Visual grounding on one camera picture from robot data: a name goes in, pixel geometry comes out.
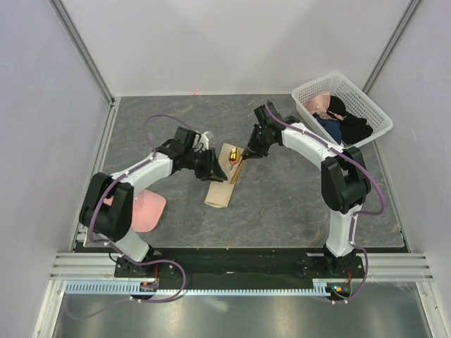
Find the colourful spoon green handle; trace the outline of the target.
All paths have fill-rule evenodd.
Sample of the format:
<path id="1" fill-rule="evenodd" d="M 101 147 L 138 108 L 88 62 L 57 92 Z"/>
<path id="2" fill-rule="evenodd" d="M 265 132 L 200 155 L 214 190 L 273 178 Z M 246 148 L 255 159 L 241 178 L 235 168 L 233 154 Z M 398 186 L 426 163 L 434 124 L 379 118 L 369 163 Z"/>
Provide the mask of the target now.
<path id="1" fill-rule="evenodd" d="M 238 147 L 233 147 L 230 150 L 230 153 L 228 155 L 228 162 L 230 165 L 230 172 L 234 171 L 234 169 L 237 168 L 237 166 L 240 164 L 242 160 L 242 153 L 241 149 Z"/>

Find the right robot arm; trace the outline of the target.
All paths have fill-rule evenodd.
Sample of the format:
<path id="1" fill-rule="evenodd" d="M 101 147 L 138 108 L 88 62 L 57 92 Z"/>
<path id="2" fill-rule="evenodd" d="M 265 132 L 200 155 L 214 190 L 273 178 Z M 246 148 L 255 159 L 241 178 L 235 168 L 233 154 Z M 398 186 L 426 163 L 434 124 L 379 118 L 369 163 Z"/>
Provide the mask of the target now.
<path id="1" fill-rule="evenodd" d="M 313 163 L 321 174 L 321 196 L 330 209 L 329 235 L 326 248 L 330 255 L 323 259 L 324 272 L 339 277 L 348 269 L 346 255 L 354 247 L 350 235 L 362 209 L 371 183 L 360 150 L 344 149 L 310 131 L 296 118 L 282 118 L 270 101 L 254 109 L 258 123 L 254 125 L 244 159 L 268 156 L 278 144 L 297 152 Z"/>

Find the beige cloth napkin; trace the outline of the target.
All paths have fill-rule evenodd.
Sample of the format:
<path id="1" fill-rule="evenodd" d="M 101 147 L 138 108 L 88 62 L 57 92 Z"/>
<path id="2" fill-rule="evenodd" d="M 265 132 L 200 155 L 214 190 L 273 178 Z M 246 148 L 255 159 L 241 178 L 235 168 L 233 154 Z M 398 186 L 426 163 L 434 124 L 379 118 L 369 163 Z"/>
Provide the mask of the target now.
<path id="1" fill-rule="evenodd" d="M 223 170 L 223 172 L 227 176 L 227 180 L 224 182 L 210 182 L 209 189 L 204 200 L 204 203 L 208 206 L 214 208 L 227 208 L 230 202 L 230 198 L 233 194 L 233 190 L 235 184 L 231 184 L 230 181 L 233 178 L 233 175 L 237 171 L 238 164 L 232 165 L 229 161 L 230 152 L 234 149 L 238 149 L 240 153 L 244 151 L 244 149 L 240 147 L 233 146 L 232 144 L 224 143 L 219 157 L 218 162 Z"/>

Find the yellow plastic knife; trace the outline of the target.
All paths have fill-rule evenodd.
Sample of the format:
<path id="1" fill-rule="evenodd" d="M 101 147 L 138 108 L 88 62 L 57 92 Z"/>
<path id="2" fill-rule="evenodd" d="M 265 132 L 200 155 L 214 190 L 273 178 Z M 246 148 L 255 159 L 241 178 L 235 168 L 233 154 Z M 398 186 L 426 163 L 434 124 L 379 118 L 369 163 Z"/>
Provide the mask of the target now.
<path id="1" fill-rule="evenodd" d="M 245 160 L 241 160 L 240 163 L 237 165 L 237 169 L 235 173 L 232 176 L 232 179 L 230 180 L 231 184 L 235 184 L 240 176 L 240 173 L 242 171 L 243 165 L 245 163 Z"/>

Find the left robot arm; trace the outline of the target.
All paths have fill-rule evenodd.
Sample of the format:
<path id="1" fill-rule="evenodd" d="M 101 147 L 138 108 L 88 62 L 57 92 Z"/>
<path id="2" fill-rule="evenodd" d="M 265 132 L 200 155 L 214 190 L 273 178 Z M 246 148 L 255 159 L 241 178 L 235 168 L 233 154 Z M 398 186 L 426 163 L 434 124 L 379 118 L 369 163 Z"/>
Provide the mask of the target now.
<path id="1" fill-rule="evenodd" d="M 201 181 L 228 179 L 206 137 L 179 127 L 173 138 L 129 168 L 92 176 L 79 213 L 87 240 L 106 244 L 124 255 L 138 276 L 152 274 L 155 261 L 150 256 L 151 247 L 132 229 L 133 202 L 152 184 L 180 170 L 191 170 Z"/>

